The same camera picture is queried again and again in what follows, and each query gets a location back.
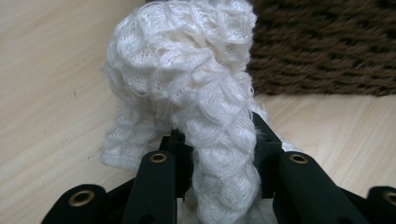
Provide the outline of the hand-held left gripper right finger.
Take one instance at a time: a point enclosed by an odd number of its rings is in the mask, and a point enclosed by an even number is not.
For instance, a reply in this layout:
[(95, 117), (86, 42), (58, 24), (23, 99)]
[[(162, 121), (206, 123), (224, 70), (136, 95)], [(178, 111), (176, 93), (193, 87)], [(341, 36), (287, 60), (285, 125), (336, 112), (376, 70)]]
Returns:
[(298, 151), (285, 151), (266, 122), (253, 115), (258, 129), (254, 166), (261, 197), (273, 201), (278, 224), (369, 224), (318, 163)]

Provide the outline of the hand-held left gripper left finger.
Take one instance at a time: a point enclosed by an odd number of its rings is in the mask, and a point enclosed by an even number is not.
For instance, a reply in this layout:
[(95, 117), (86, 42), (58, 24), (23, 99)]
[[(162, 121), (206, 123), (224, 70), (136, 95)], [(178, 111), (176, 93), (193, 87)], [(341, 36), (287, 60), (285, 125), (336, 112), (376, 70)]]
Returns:
[(193, 148), (173, 130), (140, 162), (120, 224), (177, 224), (177, 198), (191, 187)]

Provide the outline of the white knitted cloth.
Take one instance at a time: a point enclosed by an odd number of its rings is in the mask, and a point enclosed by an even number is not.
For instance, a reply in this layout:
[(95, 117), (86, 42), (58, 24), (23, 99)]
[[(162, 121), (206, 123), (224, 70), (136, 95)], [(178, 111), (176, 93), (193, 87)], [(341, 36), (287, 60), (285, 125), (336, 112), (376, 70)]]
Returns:
[(184, 224), (274, 224), (253, 165), (250, 60), (256, 16), (247, 0), (148, 3), (115, 28), (106, 74), (124, 102), (103, 163), (137, 170), (163, 134), (180, 130), (193, 148)]

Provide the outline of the brown woven basket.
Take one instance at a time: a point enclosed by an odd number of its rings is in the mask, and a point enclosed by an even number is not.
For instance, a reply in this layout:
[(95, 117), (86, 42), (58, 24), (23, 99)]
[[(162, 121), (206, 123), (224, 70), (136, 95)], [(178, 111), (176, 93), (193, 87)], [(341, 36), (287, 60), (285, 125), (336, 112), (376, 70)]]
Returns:
[(250, 0), (257, 94), (396, 94), (396, 0)]

